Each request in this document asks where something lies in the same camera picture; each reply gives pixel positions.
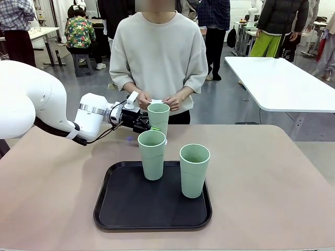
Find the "black backpack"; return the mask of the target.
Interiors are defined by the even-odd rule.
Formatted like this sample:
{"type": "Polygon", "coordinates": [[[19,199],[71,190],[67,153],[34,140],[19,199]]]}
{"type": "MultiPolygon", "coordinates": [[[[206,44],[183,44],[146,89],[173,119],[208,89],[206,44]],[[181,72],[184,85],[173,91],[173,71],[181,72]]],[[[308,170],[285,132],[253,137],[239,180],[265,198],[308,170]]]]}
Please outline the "black backpack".
{"type": "Polygon", "coordinates": [[[235,27],[233,27],[227,35],[226,44],[228,47],[234,49],[236,46],[236,42],[237,42],[237,31],[235,27]]]}

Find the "person's right forearm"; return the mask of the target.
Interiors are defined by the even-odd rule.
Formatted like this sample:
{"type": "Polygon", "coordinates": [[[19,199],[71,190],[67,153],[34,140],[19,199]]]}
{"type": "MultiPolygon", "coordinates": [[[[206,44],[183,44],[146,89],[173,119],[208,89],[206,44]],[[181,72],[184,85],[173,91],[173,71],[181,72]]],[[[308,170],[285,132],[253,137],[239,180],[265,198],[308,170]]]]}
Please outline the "person's right forearm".
{"type": "Polygon", "coordinates": [[[133,92],[140,94],[142,92],[142,90],[140,90],[133,82],[127,82],[122,89],[129,94],[132,94],[133,92]]]}

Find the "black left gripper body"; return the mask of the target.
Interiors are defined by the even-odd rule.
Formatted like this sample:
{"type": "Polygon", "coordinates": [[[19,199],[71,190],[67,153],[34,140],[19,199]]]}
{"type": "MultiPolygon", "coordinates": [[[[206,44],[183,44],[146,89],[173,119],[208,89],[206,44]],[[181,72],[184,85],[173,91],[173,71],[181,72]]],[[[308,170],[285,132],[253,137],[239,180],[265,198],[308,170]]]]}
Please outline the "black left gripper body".
{"type": "Polygon", "coordinates": [[[139,118],[141,117],[140,110],[139,107],[134,107],[131,110],[123,107],[121,111],[121,125],[133,130],[141,130],[141,124],[139,122],[139,118]]]}

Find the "grey plastic step stool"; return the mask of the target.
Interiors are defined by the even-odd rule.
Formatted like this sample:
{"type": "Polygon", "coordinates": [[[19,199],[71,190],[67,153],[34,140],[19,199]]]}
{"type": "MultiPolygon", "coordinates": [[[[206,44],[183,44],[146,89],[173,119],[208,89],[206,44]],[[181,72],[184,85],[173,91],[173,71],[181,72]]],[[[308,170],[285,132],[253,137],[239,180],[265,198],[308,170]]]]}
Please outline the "grey plastic step stool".
{"type": "Polygon", "coordinates": [[[82,76],[94,74],[88,54],[72,54],[72,58],[73,58],[76,77],[82,77],[82,76]],[[86,66],[80,66],[79,59],[84,59],[86,66]]]}

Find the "person's right hand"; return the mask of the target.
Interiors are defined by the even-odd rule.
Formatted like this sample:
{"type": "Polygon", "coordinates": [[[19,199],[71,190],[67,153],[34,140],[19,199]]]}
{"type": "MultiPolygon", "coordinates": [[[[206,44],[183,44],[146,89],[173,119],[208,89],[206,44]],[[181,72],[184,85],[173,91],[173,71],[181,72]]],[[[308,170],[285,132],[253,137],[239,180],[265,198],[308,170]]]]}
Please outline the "person's right hand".
{"type": "Polygon", "coordinates": [[[151,99],[150,95],[147,92],[140,91],[139,95],[137,97],[137,102],[138,102],[139,107],[142,110],[147,110],[148,106],[152,102],[152,99],[151,99]]]}

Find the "pale green plastic cup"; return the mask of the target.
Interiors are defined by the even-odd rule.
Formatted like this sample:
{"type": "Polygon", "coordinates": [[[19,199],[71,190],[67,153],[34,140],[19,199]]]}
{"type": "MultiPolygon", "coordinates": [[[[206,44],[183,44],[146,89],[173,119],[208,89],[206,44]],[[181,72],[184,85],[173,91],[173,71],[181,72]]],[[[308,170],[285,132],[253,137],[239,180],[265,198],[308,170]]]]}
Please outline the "pale green plastic cup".
{"type": "Polygon", "coordinates": [[[181,190],[185,197],[198,198],[203,190],[211,154],[200,144],[187,144],[180,149],[181,190]]]}
{"type": "Polygon", "coordinates": [[[150,126],[159,129],[167,136],[170,107],[166,104],[150,104],[148,106],[148,115],[150,126]]]}
{"type": "Polygon", "coordinates": [[[166,137],[157,130],[149,130],[138,136],[144,176],[147,180],[158,180],[163,176],[166,137]]]}

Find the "person in blue checked shirt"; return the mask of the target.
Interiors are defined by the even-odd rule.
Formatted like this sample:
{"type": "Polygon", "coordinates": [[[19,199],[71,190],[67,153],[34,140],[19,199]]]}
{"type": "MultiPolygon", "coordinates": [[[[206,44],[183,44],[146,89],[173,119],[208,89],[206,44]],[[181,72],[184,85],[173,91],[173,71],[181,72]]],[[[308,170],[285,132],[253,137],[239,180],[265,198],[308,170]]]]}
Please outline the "person in blue checked shirt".
{"type": "Polygon", "coordinates": [[[206,27],[207,80],[220,81],[220,60],[226,32],[230,28],[230,0],[201,0],[198,24],[206,27]]]}

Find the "white background table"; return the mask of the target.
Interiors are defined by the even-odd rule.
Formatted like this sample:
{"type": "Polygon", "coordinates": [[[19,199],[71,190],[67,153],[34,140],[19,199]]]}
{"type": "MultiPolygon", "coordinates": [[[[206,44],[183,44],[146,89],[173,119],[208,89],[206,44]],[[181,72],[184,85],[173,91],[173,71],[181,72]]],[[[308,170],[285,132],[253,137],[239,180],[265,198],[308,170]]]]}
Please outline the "white background table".
{"type": "Polygon", "coordinates": [[[296,139],[308,113],[335,113],[335,89],[283,58],[227,56],[225,61],[252,98],[268,112],[294,112],[296,139]]]}

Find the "person in beige top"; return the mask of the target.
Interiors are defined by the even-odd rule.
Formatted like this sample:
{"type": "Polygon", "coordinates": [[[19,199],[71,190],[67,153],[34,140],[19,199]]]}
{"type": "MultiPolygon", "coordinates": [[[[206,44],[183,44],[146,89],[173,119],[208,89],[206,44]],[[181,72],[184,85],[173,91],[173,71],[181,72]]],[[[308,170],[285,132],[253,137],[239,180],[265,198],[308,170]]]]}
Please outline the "person in beige top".
{"type": "MultiPolygon", "coordinates": [[[[184,86],[199,94],[208,65],[199,26],[175,10],[175,0],[136,0],[137,11],[122,20],[113,40],[109,73],[120,91],[133,82],[151,99],[164,100],[184,86]]],[[[169,124],[189,124],[192,94],[169,124]]]]}

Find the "person in light clothing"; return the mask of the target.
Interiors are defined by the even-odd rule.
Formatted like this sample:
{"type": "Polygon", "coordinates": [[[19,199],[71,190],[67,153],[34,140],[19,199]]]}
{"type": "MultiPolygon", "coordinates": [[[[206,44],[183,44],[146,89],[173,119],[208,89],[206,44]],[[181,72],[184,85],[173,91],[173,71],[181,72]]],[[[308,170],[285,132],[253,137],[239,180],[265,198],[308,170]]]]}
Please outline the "person in light clothing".
{"type": "Polygon", "coordinates": [[[312,75],[323,81],[335,79],[335,31],[325,28],[325,45],[312,75]]]}

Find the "white background desk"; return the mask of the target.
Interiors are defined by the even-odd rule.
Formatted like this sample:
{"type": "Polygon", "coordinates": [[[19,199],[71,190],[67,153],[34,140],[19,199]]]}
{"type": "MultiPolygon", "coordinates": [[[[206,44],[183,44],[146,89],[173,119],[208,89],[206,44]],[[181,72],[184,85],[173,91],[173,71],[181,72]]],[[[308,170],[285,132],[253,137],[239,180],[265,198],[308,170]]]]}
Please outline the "white background desk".
{"type": "Polygon", "coordinates": [[[52,32],[56,32],[58,30],[59,30],[59,27],[32,27],[28,31],[31,42],[36,42],[37,40],[40,40],[40,39],[43,39],[44,41],[44,45],[47,50],[49,62],[43,62],[43,66],[62,67],[65,65],[61,62],[61,58],[59,57],[58,51],[56,51],[55,53],[57,59],[56,60],[54,59],[54,56],[53,56],[53,53],[51,51],[51,47],[49,44],[48,34],[52,32]]]}

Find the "seated person in floral shirt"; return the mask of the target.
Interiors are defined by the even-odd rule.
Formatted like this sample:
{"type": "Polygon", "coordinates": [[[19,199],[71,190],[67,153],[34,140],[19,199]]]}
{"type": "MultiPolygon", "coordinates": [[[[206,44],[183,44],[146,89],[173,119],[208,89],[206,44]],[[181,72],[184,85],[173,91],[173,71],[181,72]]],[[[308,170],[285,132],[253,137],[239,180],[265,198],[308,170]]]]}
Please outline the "seated person in floral shirt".
{"type": "Polygon", "coordinates": [[[67,20],[64,31],[67,50],[71,54],[92,54],[95,58],[96,69],[105,69],[106,64],[103,63],[94,28],[86,18],[84,6],[73,5],[70,8],[73,10],[73,17],[67,20]]]}

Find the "person in plaid shirt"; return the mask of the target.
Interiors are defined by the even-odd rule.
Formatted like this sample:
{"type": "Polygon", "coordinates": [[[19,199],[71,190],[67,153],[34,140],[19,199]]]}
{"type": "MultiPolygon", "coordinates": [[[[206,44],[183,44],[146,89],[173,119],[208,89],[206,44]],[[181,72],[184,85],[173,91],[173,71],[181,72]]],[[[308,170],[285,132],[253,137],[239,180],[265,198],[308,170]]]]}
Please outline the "person in plaid shirt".
{"type": "Polygon", "coordinates": [[[34,18],[35,9],[29,0],[0,0],[0,31],[9,58],[33,67],[35,54],[28,31],[34,18]]]}

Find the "grey background workbench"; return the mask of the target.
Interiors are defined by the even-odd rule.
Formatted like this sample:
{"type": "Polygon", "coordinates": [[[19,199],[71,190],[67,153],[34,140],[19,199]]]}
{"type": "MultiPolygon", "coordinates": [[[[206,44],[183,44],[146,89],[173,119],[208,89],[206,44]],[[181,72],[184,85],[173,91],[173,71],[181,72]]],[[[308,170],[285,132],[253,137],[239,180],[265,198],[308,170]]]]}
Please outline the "grey background workbench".
{"type": "Polygon", "coordinates": [[[248,27],[238,21],[233,26],[237,31],[237,39],[232,51],[235,56],[249,56],[256,39],[256,26],[248,27]]]}

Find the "person's left hand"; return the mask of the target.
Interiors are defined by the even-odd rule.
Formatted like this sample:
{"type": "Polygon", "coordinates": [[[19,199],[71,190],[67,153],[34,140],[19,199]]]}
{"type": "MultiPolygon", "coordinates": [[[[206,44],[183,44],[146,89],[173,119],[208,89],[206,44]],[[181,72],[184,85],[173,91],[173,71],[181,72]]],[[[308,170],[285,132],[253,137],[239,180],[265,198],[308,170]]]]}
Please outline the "person's left hand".
{"type": "Polygon", "coordinates": [[[178,111],[181,107],[182,98],[179,94],[175,94],[170,97],[166,97],[162,102],[169,106],[170,111],[178,111]]]}

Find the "person in black printed trousers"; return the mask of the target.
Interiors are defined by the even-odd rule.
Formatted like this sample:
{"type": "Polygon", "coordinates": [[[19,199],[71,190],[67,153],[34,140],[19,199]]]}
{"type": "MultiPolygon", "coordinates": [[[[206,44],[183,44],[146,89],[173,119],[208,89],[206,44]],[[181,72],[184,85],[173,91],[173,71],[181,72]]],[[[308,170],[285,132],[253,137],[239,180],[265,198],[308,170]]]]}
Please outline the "person in black printed trousers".
{"type": "Polygon", "coordinates": [[[294,41],[290,41],[290,36],[287,36],[284,39],[281,51],[280,58],[284,58],[289,62],[293,62],[295,58],[295,52],[301,41],[301,34],[298,34],[297,38],[294,41]]]}

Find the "black plastic serving tray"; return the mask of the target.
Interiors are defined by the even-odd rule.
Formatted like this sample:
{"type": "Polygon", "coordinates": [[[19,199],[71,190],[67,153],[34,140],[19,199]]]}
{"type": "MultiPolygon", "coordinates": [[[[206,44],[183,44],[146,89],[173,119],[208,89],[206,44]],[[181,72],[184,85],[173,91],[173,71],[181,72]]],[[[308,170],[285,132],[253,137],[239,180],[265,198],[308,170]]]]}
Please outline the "black plastic serving tray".
{"type": "Polygon", "coordinates": [[[212,214],[207,186],[195,199],[182,194],[178,161],[164,162],[155,181],[144,177],[141,162],[125,161],[107,170],[93,218],[104,231],[193,231],[212,214]]]}

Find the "person in black puffer jacket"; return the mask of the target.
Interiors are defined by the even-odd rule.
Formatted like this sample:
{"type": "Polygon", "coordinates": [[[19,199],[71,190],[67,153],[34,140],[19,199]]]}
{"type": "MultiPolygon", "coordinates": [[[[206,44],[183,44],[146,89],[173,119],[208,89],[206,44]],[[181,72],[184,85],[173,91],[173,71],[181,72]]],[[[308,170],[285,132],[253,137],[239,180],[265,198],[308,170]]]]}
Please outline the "person in black puffer jacket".
{"type": "Polygon", "coordinates": [[[265,0],[250,57],[279,56],[286,37],[296,40],[304,29],[309,0],[265,0]]]}

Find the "person's left forearm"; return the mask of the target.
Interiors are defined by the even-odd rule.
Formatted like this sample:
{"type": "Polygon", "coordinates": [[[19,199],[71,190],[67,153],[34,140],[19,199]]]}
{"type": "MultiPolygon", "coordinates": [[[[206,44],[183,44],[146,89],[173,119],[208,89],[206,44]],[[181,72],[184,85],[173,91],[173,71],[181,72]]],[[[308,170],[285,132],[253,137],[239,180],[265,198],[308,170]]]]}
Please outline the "person's left forearm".
{"type": "Polygon", "coordinates": [[[176,96],[179,101],[179,103],[182,103],[187,97],[189,97],[194,90],[188,86],[184,86],[182,90],[180,90],[176,96]]]}

